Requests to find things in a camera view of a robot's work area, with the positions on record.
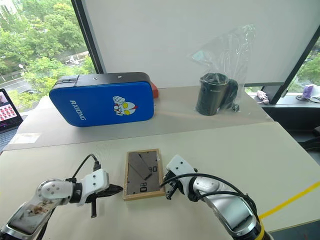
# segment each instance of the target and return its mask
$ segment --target black thermos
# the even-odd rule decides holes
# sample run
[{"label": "black thermos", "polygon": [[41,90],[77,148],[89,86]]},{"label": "black thermos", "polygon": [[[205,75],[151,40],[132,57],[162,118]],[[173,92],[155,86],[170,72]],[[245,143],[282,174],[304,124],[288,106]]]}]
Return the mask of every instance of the black thermos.
[{"label": "black thermos", "polygon": [[200,82],[196,110],[202,115],[215,115],[225,96],[229,79],[221,73],[211,72],[201,77]]}]

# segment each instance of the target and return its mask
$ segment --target table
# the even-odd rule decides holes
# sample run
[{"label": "table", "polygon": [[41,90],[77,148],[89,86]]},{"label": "table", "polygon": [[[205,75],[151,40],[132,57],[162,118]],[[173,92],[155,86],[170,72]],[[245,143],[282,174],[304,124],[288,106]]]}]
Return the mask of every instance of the table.
[{"label": "table", "polygon": [[154,100],[155,111],[152,119],[92,127],[75,127],[68,124],[49,97],[45,97],[17,131],[18,134],[40,134],[36,142],[9,144],[4,150],[125,139],[273,121],[245,93],[240,99],[240,112],[226,111],[214,116],[203,116],[195,110],[198,93],[198,86],[159,89],[159,98]]},{"label": "table", "polygon": [[[0,225],[33,196],[39,183],[72,176],[89,153],[98,157],[111,183],[123,186],[126,152],[155,148],[160,149],[163,167],[179,154],[199,172],[230,181],[249,193],[260,214],[320,179],[318,164],[277,122],[10,150],[0,156]],[[92,167],[86,163],[79,178]],[[318,219],[319,197],[316,189],[265,218],[266,230]],[[172,200],[129,202],[117,194],[97,200],[97,218],[91,219],[90,213],[88,204],[59,206],[44,239],[230,239],[205,203],[190,202],[180,193]]]}]

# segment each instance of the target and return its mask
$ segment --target cartoon sticker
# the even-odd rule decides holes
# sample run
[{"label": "cartoon sticker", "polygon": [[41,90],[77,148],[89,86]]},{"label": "cartoon sticker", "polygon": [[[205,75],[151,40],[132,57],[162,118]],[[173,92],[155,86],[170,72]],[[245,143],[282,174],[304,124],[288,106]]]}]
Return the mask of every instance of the cartoon sticker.
[{"label": "cartoon sticker", "polygon": [[114,102],[114,112],[119,116],[133,114],[138,108],[137,105],[132,102],[126,101],[121,96],[114,96],[112,99]]}]

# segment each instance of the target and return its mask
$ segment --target laptop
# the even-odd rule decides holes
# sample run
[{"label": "laptop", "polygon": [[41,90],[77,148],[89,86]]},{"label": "laptop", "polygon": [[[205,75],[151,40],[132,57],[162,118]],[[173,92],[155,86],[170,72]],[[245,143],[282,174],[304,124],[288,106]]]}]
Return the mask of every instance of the laptop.
[{"label": "laptop", "polygon": [[23,122],[6,90],[0,89],[0,152],[16,134]]}]

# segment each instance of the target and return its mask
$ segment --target blue box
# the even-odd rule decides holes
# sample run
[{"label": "blue box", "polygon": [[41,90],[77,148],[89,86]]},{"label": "blue box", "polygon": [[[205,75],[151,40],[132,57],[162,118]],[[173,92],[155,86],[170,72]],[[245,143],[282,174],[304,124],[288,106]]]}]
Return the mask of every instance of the blue box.
[{"label": "blue box", "polygon": [[150,78],[143,72],[63,76],[49,97],[76,127],[145,121],[154,115]]}]

